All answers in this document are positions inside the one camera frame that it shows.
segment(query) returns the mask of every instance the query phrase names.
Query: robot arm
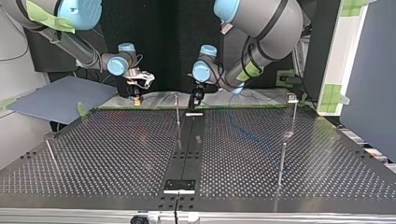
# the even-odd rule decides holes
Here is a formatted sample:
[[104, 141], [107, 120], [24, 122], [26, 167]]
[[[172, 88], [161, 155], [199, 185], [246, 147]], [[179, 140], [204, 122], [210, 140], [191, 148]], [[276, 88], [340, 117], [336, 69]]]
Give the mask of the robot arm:
[[[67, 18], [76, 30], [90, 30], [99, 22], [102, 14], [102, 0], [29, 0], [55, 17]], [[145, 82], [148, 89], [154, 75], [140, 72], [134, 44], [119, 45], [118, 54], [100, 54], [91, 44], [77, 35], [54, 30], [40, 22], [31, 21], [27, 12], [27, 0], [0, 0], [6, 12], [25, 28], [38, 32], [50, 43], [57, 45], [76, 58], [77, 65], [85, 68], [107, 70], [114, 76], [123, 76], [128, 84], [140, 86], [138, 80]]]
[[[290, 54], [303, 30], [303, 12], [296, 0], [217, 0], [214, 11], [249, 38], [241, 59], [228, 71], [215, 63], [215, 47], [202, 46], [192, 71], [198, 87], [210, 83], [240, 93], [249, 81], [262, 74], [265, 66]], [[194, 92], [202, 96], [203, 91]]]

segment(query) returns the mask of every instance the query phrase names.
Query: vertical metal post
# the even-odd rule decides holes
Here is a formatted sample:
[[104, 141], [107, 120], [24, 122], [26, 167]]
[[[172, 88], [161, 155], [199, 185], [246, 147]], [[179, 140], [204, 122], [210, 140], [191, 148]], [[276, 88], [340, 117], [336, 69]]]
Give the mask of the vertical metal post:
[[176, 113], [177, 113], [177, 126], [180, 127], [180, 114], [179, 114], [179, 108], [178, 108], [178, 95], [177, 95], [177, 93], [175, 95], [175, 105], [176, 105]]
[[283, 176], [283, 170], [285, 166], [285, 157], [286, 157], [286, 146], [287, 143], [283, 143], [282, 146], [282, 152], [280, 154], [280, 168], [279, 168], [279, 178], [277, 180], [277, 184], [281, 187], [282, 186], [282, 176]]
[[291, 131], [294, 133], [294, 123], [296, 121], [296, 115], [297, 115], [297, 105], [298, 103], [294, 104], [294, 112], [293, 112], [293, 123], [291, 125]]
[[46, 140], [47, 147], [49, 148], [49, 154], [53, 160], [55, 160], [55, 155], [53, 154], [52, 147], [50, 146], [50, 141]]

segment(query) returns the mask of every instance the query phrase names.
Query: gray panel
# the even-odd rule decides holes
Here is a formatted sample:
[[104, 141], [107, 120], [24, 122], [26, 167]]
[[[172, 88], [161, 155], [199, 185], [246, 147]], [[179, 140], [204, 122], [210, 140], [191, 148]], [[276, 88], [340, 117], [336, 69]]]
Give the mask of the gray panel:
[[0, 206], [157, 210], [177, 139], [175, 111], [95, 112], [51, 142], [56, 161], [39, 148], [0, 172]]
[[370, 4], [341, 122], [396, 161], [396, 1]]
[[193, 209], [396, 214], [396, 175], [311, 110], [298, 110], [279, 188], [291, 124], [290, 108], [207, 111]]
[[70, 124], [80, 117], [78, 103], [85, 110], [99, 106], [114, 96], [116, 89], [82, 78], [64, 77], [37, 91], [34, 91], [8, 109], [41, 119]]

